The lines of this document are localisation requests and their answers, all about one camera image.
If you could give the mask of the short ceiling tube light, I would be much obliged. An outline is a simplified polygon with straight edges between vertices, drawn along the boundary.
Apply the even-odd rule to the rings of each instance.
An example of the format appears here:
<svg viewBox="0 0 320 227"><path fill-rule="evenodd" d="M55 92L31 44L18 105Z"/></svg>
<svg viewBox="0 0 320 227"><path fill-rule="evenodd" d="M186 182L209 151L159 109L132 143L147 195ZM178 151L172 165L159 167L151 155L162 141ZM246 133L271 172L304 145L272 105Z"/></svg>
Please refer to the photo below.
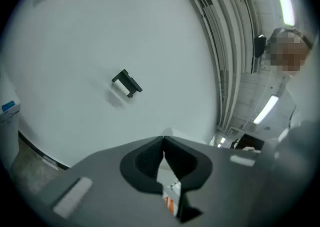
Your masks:
<svg viewBox="0 0 320 227"><path fill-rule="evenodd" d="M269 112L273 109L273 107L276 105L278 100L279 100L278 96L272 95L268 100L268 102L266 103L266 105L264 106L264 108L259 113L259 115L254 119L253 123L255 125L259 125L264 120L264 118L269 114Z"/></svg>

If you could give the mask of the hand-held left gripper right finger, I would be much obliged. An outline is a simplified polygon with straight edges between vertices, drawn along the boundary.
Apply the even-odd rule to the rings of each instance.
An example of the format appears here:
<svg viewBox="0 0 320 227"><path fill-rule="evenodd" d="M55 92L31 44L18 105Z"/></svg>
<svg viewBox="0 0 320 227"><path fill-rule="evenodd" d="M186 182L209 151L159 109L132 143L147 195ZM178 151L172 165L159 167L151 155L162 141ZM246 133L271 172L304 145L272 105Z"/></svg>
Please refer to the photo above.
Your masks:
<svg viewBox="0 0 320 227"><path fill-rule="evenodd" d="M188 227L266 227L281 215L276 145L260 153L166 136L164 153L181 184L177 219Z"/></svg>

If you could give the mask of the person's knit sweater torso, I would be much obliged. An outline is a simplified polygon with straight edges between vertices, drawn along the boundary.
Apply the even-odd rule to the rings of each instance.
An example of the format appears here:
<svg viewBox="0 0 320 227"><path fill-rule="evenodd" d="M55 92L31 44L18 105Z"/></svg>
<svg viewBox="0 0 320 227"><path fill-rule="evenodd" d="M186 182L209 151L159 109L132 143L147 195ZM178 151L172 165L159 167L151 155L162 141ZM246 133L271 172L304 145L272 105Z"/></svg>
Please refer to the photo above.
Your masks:
<svg viewBox="0 0 320 227"><path fill-rule="evenodd" d="M286 142L317 149L320 143L320 73L300 70L286 84L295 109L288 126L270 141L272 148Z"/></svg>

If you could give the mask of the small orange box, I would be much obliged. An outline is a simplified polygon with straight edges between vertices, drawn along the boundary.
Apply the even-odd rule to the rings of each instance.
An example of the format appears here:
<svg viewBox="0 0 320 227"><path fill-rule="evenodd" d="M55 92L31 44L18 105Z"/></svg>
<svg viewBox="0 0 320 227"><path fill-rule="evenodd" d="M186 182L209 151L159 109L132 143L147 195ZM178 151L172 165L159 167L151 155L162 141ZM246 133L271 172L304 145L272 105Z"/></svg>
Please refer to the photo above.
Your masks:
<svg viewBox="0 0 320 227"><path fill-rule="evenodd" d="M167 209L173 214L175 215L175 203L174 200L172 198L170 198L169 196L165 195L163 198L163 201L167 207Z"/></svg>

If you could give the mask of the white toilet with round button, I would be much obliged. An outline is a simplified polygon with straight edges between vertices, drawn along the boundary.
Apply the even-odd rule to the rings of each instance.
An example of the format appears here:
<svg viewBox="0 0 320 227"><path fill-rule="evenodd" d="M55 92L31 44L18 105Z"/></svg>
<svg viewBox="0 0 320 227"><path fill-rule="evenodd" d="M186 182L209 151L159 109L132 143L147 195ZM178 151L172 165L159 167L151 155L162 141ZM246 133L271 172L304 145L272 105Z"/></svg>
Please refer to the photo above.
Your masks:
<svg viewBox="0 0 320 227"><path fill-rule="evenodd" d="M0 71L0 162L10 170L19 153L21 102L4 70Z"/></svg>

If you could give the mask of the black toilet paper holder shelf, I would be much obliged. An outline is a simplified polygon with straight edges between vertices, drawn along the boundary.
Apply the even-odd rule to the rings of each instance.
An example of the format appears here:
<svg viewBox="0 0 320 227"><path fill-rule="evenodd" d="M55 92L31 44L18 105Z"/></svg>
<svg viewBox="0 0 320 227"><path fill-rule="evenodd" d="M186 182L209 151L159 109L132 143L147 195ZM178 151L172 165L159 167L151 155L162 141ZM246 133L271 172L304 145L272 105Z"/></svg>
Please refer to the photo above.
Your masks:
<svg viewBox="0 0 320 227"><path fill-rule="evenodd" d="M138 83L129 75L126 69L120 71L111 81L114 84L116 80L120 80L130 91L130 94L127 96L128 98L132 98L136 92L141 93L143 91Z"/></svg>

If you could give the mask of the bundle of white ceiling pipes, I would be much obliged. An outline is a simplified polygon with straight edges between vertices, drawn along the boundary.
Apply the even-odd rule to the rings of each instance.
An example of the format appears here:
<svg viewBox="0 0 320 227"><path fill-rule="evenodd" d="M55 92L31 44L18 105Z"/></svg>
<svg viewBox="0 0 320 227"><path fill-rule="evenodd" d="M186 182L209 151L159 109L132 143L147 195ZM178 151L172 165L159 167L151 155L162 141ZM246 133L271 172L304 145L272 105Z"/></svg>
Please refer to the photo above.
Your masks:
<svg viewBox="0 0 320 227"><path fill-rule="evenodd" d="M241 79L261 70L255 37L261 32L256 0L191 0L200 14L217 73L221 132L235 125L240 108Z"/></svg>

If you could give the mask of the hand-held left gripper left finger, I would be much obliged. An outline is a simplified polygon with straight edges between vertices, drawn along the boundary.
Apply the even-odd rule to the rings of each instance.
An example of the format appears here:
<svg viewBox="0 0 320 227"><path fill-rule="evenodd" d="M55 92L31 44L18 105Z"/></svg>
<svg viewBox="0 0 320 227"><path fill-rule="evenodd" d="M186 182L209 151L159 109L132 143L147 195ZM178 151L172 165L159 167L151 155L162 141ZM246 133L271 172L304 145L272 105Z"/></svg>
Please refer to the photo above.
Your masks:
<svg viewBox="0 0 320 227"><path fill-rule="evenodd" d="M95 152L64 171L33 208L49 227L177 227L157 171L161 136Z"/></svg>

